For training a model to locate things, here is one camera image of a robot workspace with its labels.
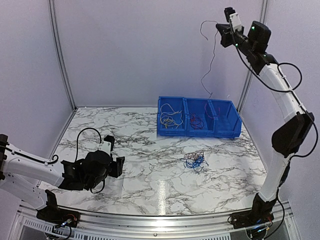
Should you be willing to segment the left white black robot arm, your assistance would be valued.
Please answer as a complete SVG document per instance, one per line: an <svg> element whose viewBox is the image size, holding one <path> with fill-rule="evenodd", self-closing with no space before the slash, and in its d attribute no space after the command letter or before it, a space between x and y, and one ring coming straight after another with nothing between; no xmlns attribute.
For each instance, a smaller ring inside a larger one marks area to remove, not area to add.
<svg viewBox="0 0 320 240"><path fill-rule="evenodd" d="M27 178L48 183L67 191L90 191L107 177L122 175L125 157L113 158L115 139L108 135L98 150L73 162L43 158L25 152L8 142L8 136L0 136L0 188L30 204L53 223L63 219L63 211L57 207L56 197L49 190L38 189Z"/></svg>

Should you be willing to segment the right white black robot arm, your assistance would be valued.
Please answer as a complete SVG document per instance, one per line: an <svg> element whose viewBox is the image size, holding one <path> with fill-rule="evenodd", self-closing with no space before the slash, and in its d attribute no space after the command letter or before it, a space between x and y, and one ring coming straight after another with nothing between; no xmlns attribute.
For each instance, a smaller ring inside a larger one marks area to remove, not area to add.
<svg viewBox="0 0 320 240"><path fill-rule="evenodd" d="M291 160L299 157L297 152L314 126L315 118L295 94L280 68L281 64L266 52L271 36L266 25L253 21L248 35L243 34L243 26L236 29L231 22L218 23L215 27L221 35L223 47L233 45L239 56L245 55L247 60L244 65L271 90L284 119L284 125L272 134L273 160L261 189L254 197L252 209L247 214L252 224L258 224L277 202L279 188L288 176Z"/></svg>

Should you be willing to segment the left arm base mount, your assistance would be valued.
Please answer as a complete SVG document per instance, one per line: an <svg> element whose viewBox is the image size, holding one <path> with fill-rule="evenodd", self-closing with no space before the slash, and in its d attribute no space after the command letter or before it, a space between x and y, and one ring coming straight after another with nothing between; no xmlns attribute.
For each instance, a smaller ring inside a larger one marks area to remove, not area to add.
<svg viewBox="0 0 320 240"><path fill-rule="evenodd" d="M62 225L62 223L66 222L67 220L71 220L68 225L72 228L75 228L78 225L80 213L78 211L59 207L57 209L45 207L44 209L37 211L36 217L40 220L56 225Z"/></svg>

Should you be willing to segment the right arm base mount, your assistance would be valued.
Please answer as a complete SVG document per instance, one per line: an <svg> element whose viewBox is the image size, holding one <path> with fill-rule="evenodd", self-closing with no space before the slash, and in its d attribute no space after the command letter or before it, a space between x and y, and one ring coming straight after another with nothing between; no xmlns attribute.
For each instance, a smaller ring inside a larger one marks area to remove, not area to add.
<svg viewBox="0 0 320 240"><path fill-rule="evenodd" d="M243 210L239 212L233 212L229 215L227 221L233 226L234 229L241 229L269 223L274 220L272 211L263 213L256 213L250 210Z"/></svg>

